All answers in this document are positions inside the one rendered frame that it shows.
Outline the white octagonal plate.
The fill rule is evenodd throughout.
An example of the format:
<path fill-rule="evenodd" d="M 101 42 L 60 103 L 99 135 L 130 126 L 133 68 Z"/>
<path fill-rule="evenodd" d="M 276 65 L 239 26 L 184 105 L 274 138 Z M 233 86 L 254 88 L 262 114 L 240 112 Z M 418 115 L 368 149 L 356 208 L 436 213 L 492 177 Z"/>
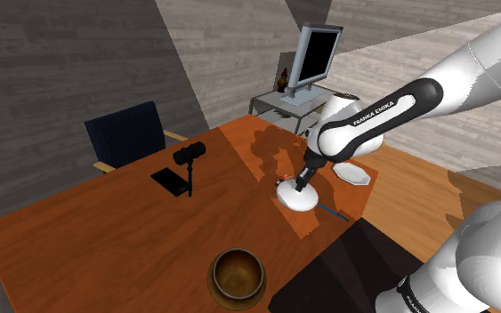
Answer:
<path fill-rule="evenodd" d="M 354 186 L 367 186 L 371 182 L 365 170 L 351 163 L 334 164 L 333 171 L 339 179 Z"/>

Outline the dark blue chair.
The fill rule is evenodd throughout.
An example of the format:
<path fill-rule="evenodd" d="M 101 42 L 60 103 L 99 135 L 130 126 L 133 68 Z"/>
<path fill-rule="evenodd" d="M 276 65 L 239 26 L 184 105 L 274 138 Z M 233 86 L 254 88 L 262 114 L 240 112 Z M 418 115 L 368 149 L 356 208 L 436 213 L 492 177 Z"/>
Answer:
<path fill-rule="evenodd" d="M 166 137 L 188 139 L 163 129 L 154 101 L 85 121 L 85 128 L 98 159 L 93 166 L 104 173 L 165 149 Z"/>

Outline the grey computer monitor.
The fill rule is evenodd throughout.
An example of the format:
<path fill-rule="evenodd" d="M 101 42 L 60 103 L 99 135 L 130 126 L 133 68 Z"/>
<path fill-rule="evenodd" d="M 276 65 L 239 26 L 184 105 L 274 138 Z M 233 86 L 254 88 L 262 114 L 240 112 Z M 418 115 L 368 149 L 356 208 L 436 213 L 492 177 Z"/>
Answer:
<path fill-rule="evenodd" d="M 327 77 L 342 26 L 304 22 L 285 94 L 281 99 L 293 106 L 326 93 L 313 84 Z"/>

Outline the black microphone on stand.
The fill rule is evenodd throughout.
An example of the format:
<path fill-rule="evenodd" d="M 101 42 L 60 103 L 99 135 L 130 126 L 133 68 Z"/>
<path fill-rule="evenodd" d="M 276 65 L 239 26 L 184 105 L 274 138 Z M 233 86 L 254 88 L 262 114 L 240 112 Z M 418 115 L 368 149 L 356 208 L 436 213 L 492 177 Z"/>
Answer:
<path fill-rule="evenodd" d="M 173 159 L 178 165 L 187 165 L 188 170 L 188 195 L 192 196 L 192 171 L 195 159 L 206 153 L 206 145 L 201 142 L 195 142 L 187 147 L 181 148 L 173 153 Z"/>

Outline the blue pen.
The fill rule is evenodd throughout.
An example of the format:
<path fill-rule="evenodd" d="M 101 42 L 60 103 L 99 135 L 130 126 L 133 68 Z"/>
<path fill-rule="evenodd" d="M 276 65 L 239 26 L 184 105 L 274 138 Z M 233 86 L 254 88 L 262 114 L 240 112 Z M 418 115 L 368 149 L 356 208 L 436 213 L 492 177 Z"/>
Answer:
<path fill-rule="evenodd" d="M 337 216 L 338 218 L 342 219 L 343 221 L 349 221 L 346 217 L 344 217 L 343 215 L 341 215 L 340 213 L 332 210 L 332 209 L 329 209 L 328 207 L 324 206 L 324 205 L 321 205 L 321 204 L 318 204 L 318 207 L 319 208 L 322 208 L 324 209 L 325 211 L 327 211 L 328 213 L 331 213 L 333 214 L 334 216 Z"/>

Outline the wooden desk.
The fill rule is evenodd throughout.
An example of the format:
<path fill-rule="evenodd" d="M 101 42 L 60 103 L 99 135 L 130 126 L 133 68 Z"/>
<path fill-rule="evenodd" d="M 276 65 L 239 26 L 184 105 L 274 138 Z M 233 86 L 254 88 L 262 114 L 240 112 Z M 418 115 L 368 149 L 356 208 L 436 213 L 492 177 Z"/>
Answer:
<path fill-rule="evenodd" d="M 312 180 L 320 204 L 293 213 L 275 181 L 303 165 L 303 139 L 255 116 L 198 136 L 206 153 L 194 164 L 192 196 L 175 197 L 150 175 L 173 167 L 166 149 L 0 218 L 0 281 L 14 313 L 228 313 L 211 296 L 214 257 L 243 247 L 262 261 L 267 286 L 243 313 L 270 313 L 277 291 L 315 257 L 328 254 L 343 289 L 310 313 L 350 295 L 369 304 L 363 276 L 408 259 L 428 260 L 478 205 L 501 190 L 389 146 L 356 159 L 367 186 L 341 181 L 330 168 Z"/>

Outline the white round plate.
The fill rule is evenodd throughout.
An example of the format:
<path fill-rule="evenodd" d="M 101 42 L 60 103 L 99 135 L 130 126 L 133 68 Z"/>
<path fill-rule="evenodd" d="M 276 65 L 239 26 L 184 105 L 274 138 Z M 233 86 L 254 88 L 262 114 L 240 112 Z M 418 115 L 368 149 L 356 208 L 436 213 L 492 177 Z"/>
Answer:
<path fill-rule="evenodd" d="M 295 212 L 312 210 L 319 202 L 316 189 L 308 184 L 301 191 L 296 190 L 297 184 L 293 179 L 278 180 L 276 182 L 277 199 L 287 209 Z"/>

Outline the black phone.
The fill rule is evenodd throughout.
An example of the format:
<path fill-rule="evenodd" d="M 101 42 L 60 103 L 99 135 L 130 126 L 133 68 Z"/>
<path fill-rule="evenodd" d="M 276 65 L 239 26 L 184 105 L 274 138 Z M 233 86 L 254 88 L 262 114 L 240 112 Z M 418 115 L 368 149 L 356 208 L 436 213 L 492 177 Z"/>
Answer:
<path fill-rule="evenodd" d="M 163 168 L 150 177 L 175 197 L 189 190 L 189 183 L 170 168 Z"/>

